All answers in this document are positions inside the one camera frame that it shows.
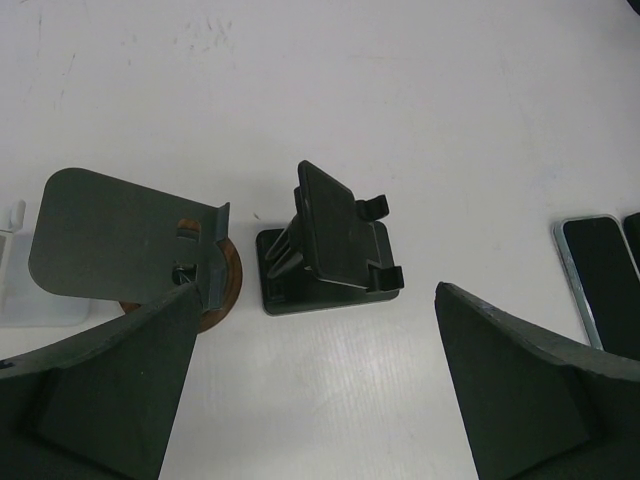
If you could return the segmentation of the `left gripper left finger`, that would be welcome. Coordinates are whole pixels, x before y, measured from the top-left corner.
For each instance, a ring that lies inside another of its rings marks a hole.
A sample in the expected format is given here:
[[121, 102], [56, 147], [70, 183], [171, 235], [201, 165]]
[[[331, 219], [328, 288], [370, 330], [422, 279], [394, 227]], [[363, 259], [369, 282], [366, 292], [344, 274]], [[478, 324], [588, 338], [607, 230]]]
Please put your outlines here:
[[4, 479], [156, 479], [199, 328], [195, 286], [1, 362]]

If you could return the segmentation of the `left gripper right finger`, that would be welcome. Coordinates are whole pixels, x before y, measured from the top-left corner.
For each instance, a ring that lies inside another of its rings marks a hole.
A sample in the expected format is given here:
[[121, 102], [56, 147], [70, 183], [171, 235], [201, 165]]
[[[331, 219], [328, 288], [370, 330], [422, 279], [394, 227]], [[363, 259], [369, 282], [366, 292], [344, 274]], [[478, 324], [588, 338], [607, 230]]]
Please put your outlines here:
[[636, 479], [639, 363], [441, 282], [435, 311], [481, 479]]

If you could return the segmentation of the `round brown base stand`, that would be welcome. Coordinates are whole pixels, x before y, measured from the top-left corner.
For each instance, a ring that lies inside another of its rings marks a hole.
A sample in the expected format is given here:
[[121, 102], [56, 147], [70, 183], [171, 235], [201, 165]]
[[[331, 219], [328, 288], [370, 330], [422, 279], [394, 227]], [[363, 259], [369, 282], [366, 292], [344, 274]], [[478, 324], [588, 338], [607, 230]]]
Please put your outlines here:
[[29, 273], [49, 293], [116, 301], [126, 313], [192, 285], [206, 331], [230, 313], [242, 286], [229, 219], [229, 204], [66, 168], [44, 186]]

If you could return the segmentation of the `black phone white case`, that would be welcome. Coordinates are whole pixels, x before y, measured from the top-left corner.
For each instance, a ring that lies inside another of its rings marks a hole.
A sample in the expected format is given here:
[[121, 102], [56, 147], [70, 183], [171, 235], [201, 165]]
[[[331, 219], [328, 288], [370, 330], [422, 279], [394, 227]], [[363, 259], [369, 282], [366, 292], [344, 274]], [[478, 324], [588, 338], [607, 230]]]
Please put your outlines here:
[[639, 358], [639, 270], [610, 215], [555, 222], [552, 235], [590, 345]]

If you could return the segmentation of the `black square base stand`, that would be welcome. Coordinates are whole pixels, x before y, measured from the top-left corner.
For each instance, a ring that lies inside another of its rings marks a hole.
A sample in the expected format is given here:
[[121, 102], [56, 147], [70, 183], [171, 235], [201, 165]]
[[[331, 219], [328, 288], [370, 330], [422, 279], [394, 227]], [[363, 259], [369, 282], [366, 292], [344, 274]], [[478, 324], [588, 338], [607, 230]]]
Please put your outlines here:
[[262, 305], [271, 316], [389, 301], [404, 288], [394, 263], [385, 195], [357, 199], [304, 160], [297, 167], [296, 214], [256, 237]]

